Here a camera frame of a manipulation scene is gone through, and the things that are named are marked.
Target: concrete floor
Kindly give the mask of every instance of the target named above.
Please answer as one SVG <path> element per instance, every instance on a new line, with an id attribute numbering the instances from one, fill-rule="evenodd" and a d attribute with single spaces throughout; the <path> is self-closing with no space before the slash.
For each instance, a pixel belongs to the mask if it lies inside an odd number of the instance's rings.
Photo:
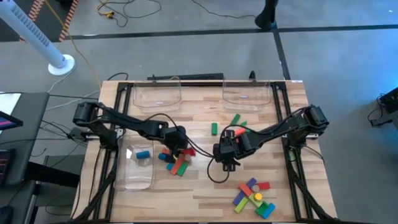
<path id="1" fill-rule="evenodd" d="M 211 11 L 240 16 L 258 14 L 264 0 L 197 0 Z M 99 17 L 96 1 L 80 1 L 70 26 L 72 35 L 121 34 L 178 30 L 255 28 L 253 18 L 230 19 L 207 14 L 187 0 L 159 0 L 153 16 L 130 19 L 125 28 Z M 131 14 L 157 9 L 138 0 Z M 281 0 L 279 27 L 398 24 L 396 0 Z M 366 117 L 375 98 L 398 86 L 398 30 L 296 32 L 280 34 L 290 76 L 304 80 L 308 99 L 320 105 L 330 125 L 320 138 L 326 171 L 339 218 L 368 223 L 398 219 L 398 132 L 391 125 L 371 128 Z M 128 72 L 130 80 L 155 75 L 223 72 L 244 79 L 251 70 L 258 79 L 283 79 L 272 34 L 193 35 L 76 41 L 102 80 Z M 78 67 L 52 93 L 83 96 L 98 90 L 90 70 L 69 41 L 55 44 L 73 55 Z M 27 44 L 0 43 L 1 91 L 47 91 L 59 78 L 47 72 L 46 61 Z M 51 98 L 49 107 L 68 102 Z M 72 127 L 76 103 L 50 110 L 45 120 Z M 40 137 L 53 137 L 40 132 Z M 37 142 L 34 154 L 65 155 L 75 143 Z M 83 154 L 79 148 L 75 154 Z M 64 208 L 60 213 L 70 212 Z M 39 211 L 36 223 L 66 220 Z"/>

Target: black metal frame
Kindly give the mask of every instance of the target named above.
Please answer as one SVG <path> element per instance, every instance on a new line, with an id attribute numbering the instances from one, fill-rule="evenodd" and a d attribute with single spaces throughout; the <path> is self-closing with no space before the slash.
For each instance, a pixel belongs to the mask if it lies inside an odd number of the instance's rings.
<path id="1" fill-rule="evenodd" d="M 282 110 L 280 108 L 278 90 L 280 90 L 282 92 L 286 114 L 287 115 L 291 114 L 286 84 L 285 84 L 285 82 L 270 82 L 269 84 L 272 88 L 272 93 L 274 95 L 277 118 L 278 118 L 278 121 L 281 122 L 283 117 L 282 117 Z M 117 93 L 116 93 L 116 97 L 115 97 L 115 103 L 114 103 L 115 110 L 119 110 L 122 92 L 126 91 L 126 96 L 125 96 L 124 103 L 123 103 L 123 112 L 122 113 L 127 114 L 129 102 L 130 102 L 130 95 L 132 92 L 133 85 L 134 85 L 134 82 L 129 82 L 129 83 L 121 82 L 118 84 Z M 219 86 L 219 87 L 222 87 L 223 82 L 181 82 L 181 86 Z M 282 146 L 284 149 L 285 163 L 286 163 L 287 175 L 288 175 L 288 179 L 289 179 L 290 193 L 292 196 L 292 203 L 293 203 L 293 208 L 294 208 L 295 219 L 296 219 L 296 221 L 303 220 L 301 217 L 301 213 L 300 213 L 300 205 L 299 205 L 299 199 L 297 197 L 297 191 L 295 188 L 295 181 L 294 181 L 294 178 L 292 177 L 292 173 L 289 172 L 289 167 L 288 167 L 288 165 L 291 163 L 291 161 L 289 158 L 290 144 L 287 139 L 282 138 Z M 297 163 L 298 178 L 304 186 L 307 186 L 306 181 L 305 181 L 305 174 L 304 174 L 304 170 L 303 170 L 302 160 L 300 157 L 300 153 L 298 151 L 295 151 L 295 157 L 296 157 L 296 163 Z M 100 185 L 103 184 L 103 182 L 106 178 L 106 175 L 108 173 L 110 159 L 111 159 L 111 150 L 107 149 L 105 157 L 104 157 L 102 171 L 101 171 L 101 178 L 99 181 Z M 118 155 L 115 155 L 114 162 L 117 162 L 117 161 L 118 161 Z M 105 218 L 104 218 L 105 220 L 110 220 L 110 218 L 111 218 L 111 212 L 112 212 L 112 207 L 113 207 L 112 206 L 113 198 L 114 198 L 114 188 L 110 187 L 109 195 L 108 195 L 108 203 L 106 205 L 106 212 L 105 212 Z M 306 210 L 307 218 L 308 218 L 308 219 L 306 219 L 306 221 L 307 222 L 310 220 L 317 221 L 317 220 L 313 219 L 312 208 L 306 198 L 304 198 L 304 203 L 305 203 L 305 210 Z M 101 220 L 98 218 L 99 213 L 100 213 L 100 206 L 101 206 L 101 200 L 96 205 L 96 208 L 94 210 L 93 221 Z"/>

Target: blue block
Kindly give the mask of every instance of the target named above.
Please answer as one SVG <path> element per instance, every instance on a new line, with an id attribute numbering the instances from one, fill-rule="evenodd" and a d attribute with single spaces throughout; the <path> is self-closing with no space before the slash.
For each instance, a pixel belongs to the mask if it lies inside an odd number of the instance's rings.
<path id="1" fill-rule="evenodd" d="M 262 217 L 267 219 L 268 216 L 272 213 L 272 211 L 274 211 L 275 209 L 275 205 L 273 203 L 270 203 L 268 205 L 268 208 L 264 211 L 264 213 L 262 214 Z"/>
<path id="2" fill-rule="evenodd" d="M 173 165 L 174 165 L 174 164 L 167 164 L 166 169 L 167 169 L 168 171 L 172 170 Z"/>
<path id="3" fill-rule="evenodd" d="M 147 159 L 150 158 L 150 153 L 149 151 L 142 151 L 142 152 L 138 152 L 136 154 L 137 159 Z"/>
<path id="4" fill-rule="evenodd" d="M 249 188 L 251 188 L 251 187 L 254 186 L 254 184 L 256 184 L 256 182 L 257 182 L 256 179 L 251 178 L 251 179 L 246 183 L 246 185 L 247 185 Z"/>
<path id="5" fill-rule="evenodd" d="M 165 160 L 166 159 L 166 155 L 163 154 L 163 153 L 160 153 L 158 158 L 161 159 L 161 160 Z"/>
<path id="6" fill-rule="evenodd" d="M 234 199 L 233 204 L 234 204 L 235 206 L 238 206 L 238 204 L 242 201 L 242 199 L 244 198 L 244 196 L 245 196 L 245 194 L 243 193 L 243 191 L 240 191 L 240 192 L 238 193 L 238 196 L 236 196 L 236 198 Z"/>

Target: transparent container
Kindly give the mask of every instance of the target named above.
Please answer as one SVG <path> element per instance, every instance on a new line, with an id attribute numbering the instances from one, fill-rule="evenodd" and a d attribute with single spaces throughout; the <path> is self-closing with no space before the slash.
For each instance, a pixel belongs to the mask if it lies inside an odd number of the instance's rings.
<path id="1" fill-rule="evenodd" d="M 157 113 L 180 109 L 181 81 L 179 77 L 169 80 L 137 81 L 133 86 L 132 103 L 143 113 Z"/>
<path id="2" fill-rule="evenodd" d="M 154 142 L 135 136 L 123 136 L 118 141 L 119 162 L 114 188 L 119 191 L 144 190 L 154 179 Z M 150 158 L 137 159 L 136 153 L 149 151 Z"/>
<path id="3" fill-rule="evenodd" d="M 223 82 L 223 106 L 226 109 L 260 111 L 270 102 L 269 81 Z"/>

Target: desk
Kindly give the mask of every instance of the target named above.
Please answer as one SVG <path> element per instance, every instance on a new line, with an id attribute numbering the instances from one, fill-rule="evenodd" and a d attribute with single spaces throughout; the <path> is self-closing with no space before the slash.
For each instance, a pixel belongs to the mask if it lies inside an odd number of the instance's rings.
<path id="1" fill-rule="evenodd" d="M 117 86 L 118 82 L 104 82 L 99 98 L 100 102 L 113 107 Z M 286 82 L 286 86 L 292 111 L 308 105 L 303 83 Z M 178 125 L 187 129 L 188 136 L 194 142 L 204 150 L 212 152 L 213 144 L 218 142 L 219 136 L 211 135 L 211 123 L 217 122 L 219 130 L 221 130 L 231 122 L 235 115 L 235 113 L 224 110 L 221 87 L 182 87 L 182 98 L 181 108 L 178 111 L 167 112 L 167 114 Z M 258 113 L 239 114 L 241 115 L 240 121 L 247 121 L 248 127 L 253 129 L 264 129 L 277 122 L 273 100 Z M 139 119 L 149 116 L 141 113 L 132 102 L 129 104 L 128 115 Z M 319 151 L 317 141 L 309 140 L 308 145 Z M 75 216 L 82 212 L 89 201 L 98 148 L 99 141 L 92 141 L 88 145 L 81 172 L 80 203 Z M 155 156 L 162 148 L 163 146 L 156 144 Z M 96 167 L 94 192 L 98 188 L 103 157 L 104 151 L 101 152 Z M 325 211 L 335 217 L 335 206 L 322 160 L 305 150 L 302 151 L 302 160 L 309 191 Z M 166 163 L 155 158 L 155 181 L 152 188 L 138 192 L 115 191 L 111 222 L 295 221 L 280 139 L 267 142 L 255 155 L 239 160 L 242 166 L 237 167 L 237 171 L 232 172 L 229 179 L 223 184 L 214 184 L 209 180 L 206 174 L 208 162 L 209 158 L 201 155 L 193 157 L 192 164 L 188 166 L 183 177 L 179 177 L 171 175 L 165 168 Z M 213 178 L 218 180 L 224 179 L 226 175 L 222 171 L 221 164 L 216 163 L 211 165 L 210 172 Z M 250 203 L 240 214 L 234 212 L 232 201 L 239 192 L 238 185 L 247 182 L 251 177 L 255 177 L 258 181 L 271 183 L 270 190 L 261 192 L 266 202 L 276 205 L 276 209 L 267 220 L 256 215 L 255 208 Z M 101 204 L 100 218 L 104 217 L 107 199 L 106 192 Z M 300 193 L 298 193 L 298 199 L 302 216 L 306 217 Z"/>

